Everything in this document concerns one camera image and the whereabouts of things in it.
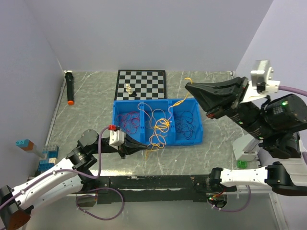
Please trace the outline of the blue three-compartment plastic bin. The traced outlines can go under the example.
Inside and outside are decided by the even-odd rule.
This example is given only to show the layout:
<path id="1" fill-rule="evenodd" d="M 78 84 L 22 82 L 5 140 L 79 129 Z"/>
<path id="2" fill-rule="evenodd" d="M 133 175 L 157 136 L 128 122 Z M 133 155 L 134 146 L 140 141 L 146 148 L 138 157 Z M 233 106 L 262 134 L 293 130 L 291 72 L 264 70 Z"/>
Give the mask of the blue three-compartment plastic bin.
<path id="1" fill-rule="evenodd" d="M 203 140 L 194 98 L 114 101 L 113 124 L 152 150 L 197 145 Z"/>

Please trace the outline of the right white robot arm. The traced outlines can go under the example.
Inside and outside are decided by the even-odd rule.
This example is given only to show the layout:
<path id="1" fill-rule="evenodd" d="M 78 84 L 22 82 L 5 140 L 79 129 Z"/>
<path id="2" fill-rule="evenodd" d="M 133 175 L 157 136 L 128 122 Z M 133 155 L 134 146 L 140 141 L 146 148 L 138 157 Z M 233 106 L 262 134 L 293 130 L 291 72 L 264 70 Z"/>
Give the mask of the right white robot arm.
<path id="1" fill-rule="evenodd" d="M 275 162 L 251 170 L 213 168 L 208 183 L 220 191 L 239 185 L 270 187 L 284 196 L 307 194 L 307 155 L 299 132 L 307 127 L 307 106 L 295 94 L 258 107 L 252 93 L 264 94 L 264 84 L 255 87 L 246 77 L 216 83 L 187 83 L 186 90 L 210 119 L 227 116 L 259 142 Z"/>

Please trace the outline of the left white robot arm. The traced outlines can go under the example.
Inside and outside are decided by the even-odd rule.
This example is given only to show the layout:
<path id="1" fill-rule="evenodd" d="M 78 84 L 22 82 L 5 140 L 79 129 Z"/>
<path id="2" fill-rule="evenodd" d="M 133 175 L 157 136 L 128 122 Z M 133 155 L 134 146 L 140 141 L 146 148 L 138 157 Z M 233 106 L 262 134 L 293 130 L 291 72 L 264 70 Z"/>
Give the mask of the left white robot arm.
<path id="1" fill-rule="evenodd" d="M 91 192 L 101 176 L 102 154 L 127 155 L 147 149 L 120 130 L 110 125 L 100 133 L 89 129 L 82 133 L 77 146 L 52 168 L 32 180 L 11 188 L 0 189 L 0 218 L 6 230 L 16 230 L 25 225 L 31 213 L 68 194 Z"/>

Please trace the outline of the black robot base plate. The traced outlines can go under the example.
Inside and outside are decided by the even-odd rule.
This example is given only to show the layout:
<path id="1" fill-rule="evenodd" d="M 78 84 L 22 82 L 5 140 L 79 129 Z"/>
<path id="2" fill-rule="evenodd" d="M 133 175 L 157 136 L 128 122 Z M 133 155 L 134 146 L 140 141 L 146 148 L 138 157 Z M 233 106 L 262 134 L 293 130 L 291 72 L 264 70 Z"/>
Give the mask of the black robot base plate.
<path id="1" fill-rule="evenodd" d="M 119 191 L 125 202 L 193 201 L 206 202 L 207 195 L 220 193 L 222 185 L 210 185 L 208 174 L 195 175 L 142 175 L 101 176 L 88 182 L 75 195 L 97 194 L 98 204 L 121 202 Z"/>

